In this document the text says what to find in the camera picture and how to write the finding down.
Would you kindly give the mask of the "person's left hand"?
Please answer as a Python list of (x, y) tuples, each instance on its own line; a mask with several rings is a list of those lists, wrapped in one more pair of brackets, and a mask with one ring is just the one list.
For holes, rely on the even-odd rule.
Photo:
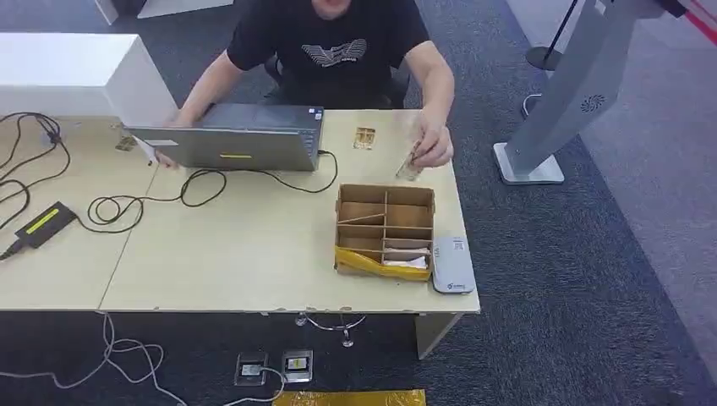
[(418, 117), (419, 143), (413, 150), (415, 167), (441, 167), (453, 157), (454, 149), (446, 116), (423, 108)]

